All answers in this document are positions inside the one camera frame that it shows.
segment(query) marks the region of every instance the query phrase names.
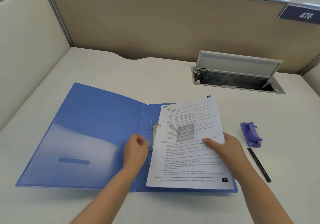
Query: number sign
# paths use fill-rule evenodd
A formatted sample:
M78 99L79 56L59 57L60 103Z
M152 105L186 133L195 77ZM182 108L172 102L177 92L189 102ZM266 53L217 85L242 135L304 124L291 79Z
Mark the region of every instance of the number sign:
M279 15L280 19L289 19L311 24L320 24L320 8L287 5Z

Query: gray lid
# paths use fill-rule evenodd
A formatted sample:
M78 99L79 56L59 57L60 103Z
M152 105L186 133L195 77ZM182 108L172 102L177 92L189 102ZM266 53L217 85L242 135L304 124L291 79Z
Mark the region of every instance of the gray lid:
M210 72L271 77L281 64L282 60L201 51L195 67Z

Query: desk power outlet box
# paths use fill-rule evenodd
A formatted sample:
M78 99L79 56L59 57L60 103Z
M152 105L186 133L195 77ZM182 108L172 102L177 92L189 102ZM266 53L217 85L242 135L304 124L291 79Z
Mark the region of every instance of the desk power outlet box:
M274 74L281 60L201 51L193 84L286 94Z

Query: white tabletop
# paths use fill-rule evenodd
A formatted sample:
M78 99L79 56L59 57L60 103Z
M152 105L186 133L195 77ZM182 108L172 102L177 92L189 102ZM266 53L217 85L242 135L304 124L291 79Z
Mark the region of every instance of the white tabletop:
M275 77L286 95L193 85L194 65L71 48L0 132L0 223L68 223L97 194L14 187L74 82L144 103L214 94L223 130L238 137L243 148L239 124L254 121L258 126L263 142L254 151L272 180L268 185L293 221L319 223L320 98L301 76L284 73ZM238 188L239 193L214 195L129 193L114 224L252 223Z

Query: person's right arm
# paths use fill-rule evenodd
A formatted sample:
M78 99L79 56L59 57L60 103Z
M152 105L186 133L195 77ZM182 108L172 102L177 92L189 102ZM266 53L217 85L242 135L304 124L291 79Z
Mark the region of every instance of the person's right arm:
M223 133L225 143L219 144L210 138L203 143L213 149L238 180L250 215L255 224L292 224L277 198L255 171L236 137Z

